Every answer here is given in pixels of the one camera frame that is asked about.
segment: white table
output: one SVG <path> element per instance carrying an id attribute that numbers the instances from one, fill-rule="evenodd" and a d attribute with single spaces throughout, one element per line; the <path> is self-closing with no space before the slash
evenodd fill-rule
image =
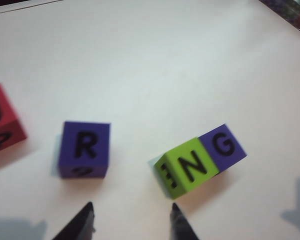
<path id="1" fill-rule="evenodd" d="M 176 200 L 198 237 L 300 240 L 300 32 L 259 1 L 2 13 L 0 83 L 28 133 L 0 152 L 0 239 L 50 240 L 88 201 L 95 240 L 169 239 L 149 161 L 226 123 L 248 157 Z M 105 179 L 56 176 L 66 120 L 111 123 Z"/>

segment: purple letter block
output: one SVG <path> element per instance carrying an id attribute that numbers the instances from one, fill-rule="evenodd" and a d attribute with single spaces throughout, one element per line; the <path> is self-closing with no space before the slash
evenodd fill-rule
<path id="1" fill-rule="evenodd" d="M 220 173 L 247 156 L 225 124 L 200 136 L 199 139 Z"/>
<path id="2" fill-rule="evenodd" d="M 59 171 L 63 178 L 104 178 L 109 165 L 110 124 L 66 121 Z"/>

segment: green block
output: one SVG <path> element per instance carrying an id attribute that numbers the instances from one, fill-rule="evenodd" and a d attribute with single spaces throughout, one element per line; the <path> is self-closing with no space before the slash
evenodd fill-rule
<path id="1" fill-rule="evenodd" d="M 219 172 L 197 137 L 167 151 L 154 167 L 173 199 L 191 191 Z"/>

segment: letter block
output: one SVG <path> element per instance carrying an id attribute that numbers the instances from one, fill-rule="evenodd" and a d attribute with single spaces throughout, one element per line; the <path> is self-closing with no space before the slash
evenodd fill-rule
<path id="1" fill-rule="evenodd" d="M 167 151 L 154 167 L 173 199 L 219 172 L 197 137 Z"/>
<path id="2" fill-rule="evenodd" d="M 21 123 L 0 85 L 0 151 L 26 138 Z"/>
<path id="3" fill-rule="evenodd" d="M 224 124 L 167 151 L 154 168 L 176 199 L 246 156 Z"/>
<path id="4" fill-rule="evenodd" d="M 104 178 L 109 165 L 110 124 L 66 121 L 58 168 L 63 178 Z"/>
<path id="5" fill-rule="evenodd" d="M 247 156 L 225 124 L 200 136 L 199 139 L 220 173 Z"/>

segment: red block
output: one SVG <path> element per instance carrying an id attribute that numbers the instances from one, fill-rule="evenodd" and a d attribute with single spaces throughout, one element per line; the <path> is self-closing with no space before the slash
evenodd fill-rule
<path id="1" fill-rule="evenodd" d="M 0 151 L 27 136 L 0 85 Z"/>

